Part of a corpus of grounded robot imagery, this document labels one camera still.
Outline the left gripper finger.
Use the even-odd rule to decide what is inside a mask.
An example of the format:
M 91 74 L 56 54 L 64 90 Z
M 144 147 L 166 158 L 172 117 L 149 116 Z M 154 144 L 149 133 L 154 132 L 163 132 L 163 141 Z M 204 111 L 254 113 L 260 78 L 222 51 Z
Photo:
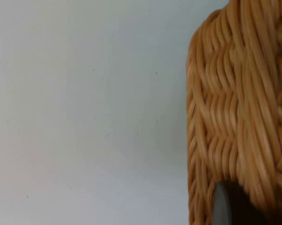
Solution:
M 240 185 L 233 181 L 220 181 L 215 188 L 212 224 L 266 225 L 267 222 Z

